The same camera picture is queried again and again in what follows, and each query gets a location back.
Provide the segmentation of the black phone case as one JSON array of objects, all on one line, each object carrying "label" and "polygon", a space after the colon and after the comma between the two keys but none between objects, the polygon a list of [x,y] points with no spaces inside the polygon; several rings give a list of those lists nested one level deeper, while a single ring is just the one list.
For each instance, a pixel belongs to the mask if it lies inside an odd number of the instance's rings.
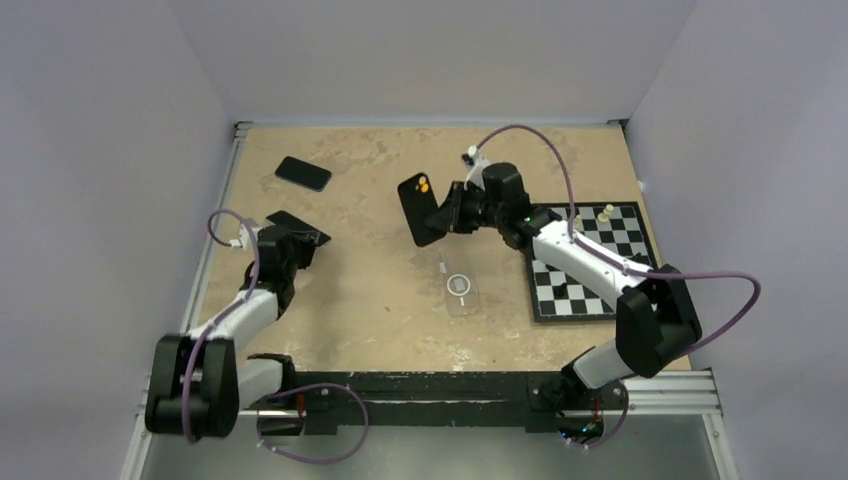
[{"label": "black phone case", "polygon": [[284,226],[297,234],[314,240],[317,247],[321,247],[331,240],[327,233],[285,210],[278,210],[268,215],[266,220],[272,225]]}]

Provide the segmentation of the black phone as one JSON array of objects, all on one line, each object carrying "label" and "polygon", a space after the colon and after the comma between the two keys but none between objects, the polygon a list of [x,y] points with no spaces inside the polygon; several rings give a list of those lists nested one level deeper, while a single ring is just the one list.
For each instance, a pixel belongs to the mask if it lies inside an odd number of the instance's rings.
[{"label": "black phone", "polygon": [[433,226],[439,205],[429,177],[419,172],[397,186],[397,194],[414,244],[426,247],[446,235],[444,229]]}]

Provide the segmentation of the blue phone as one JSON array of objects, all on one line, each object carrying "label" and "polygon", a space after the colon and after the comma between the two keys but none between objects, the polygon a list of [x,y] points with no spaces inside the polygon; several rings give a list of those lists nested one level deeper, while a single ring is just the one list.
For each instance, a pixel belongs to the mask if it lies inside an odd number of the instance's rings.
[{"label": "blue phone", "polygon": [[332,173],[320,166],[286,156],[276,167],[274,175],[311,191],[323,191],[332,178]]}]

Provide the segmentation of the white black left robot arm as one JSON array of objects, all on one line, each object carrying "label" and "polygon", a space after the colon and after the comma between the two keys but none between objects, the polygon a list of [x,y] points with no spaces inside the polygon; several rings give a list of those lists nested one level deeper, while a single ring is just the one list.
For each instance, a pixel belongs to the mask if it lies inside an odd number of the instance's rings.
[{"label": "white black left robot arm", "polygon": [[290,356],[252,354],[245,362],[238,357],[284,315],[297,272],[310,266],[328,237],[314,228],[284,225],[261,227],[252,236],[255,259],[234,299],[204,325],[157,342],[144,412],[148,431],[191,443],[224,438],[239,413],[256,402],[284,409],[297,399]]}]

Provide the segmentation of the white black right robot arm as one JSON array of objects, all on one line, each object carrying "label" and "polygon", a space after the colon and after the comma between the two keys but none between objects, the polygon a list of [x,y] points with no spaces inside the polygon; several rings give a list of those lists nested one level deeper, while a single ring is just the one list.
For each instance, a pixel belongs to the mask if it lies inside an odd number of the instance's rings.
[{"label": "white black right robot arm", "polygon": [[487,165],[476,179],[453,182],[443,202],[423,173],[399,185],[398,195],[417,246],[448,233],[494,228],[507,246],[572,277],[612,308],[614,338],[540,387],[540,397],[554,411],[584,407],[602,388],[626,377],[651,378],[702,337],[678,270],[670,265],[652,270],[599,247],[555,211],[532,203],[510,163]]}]

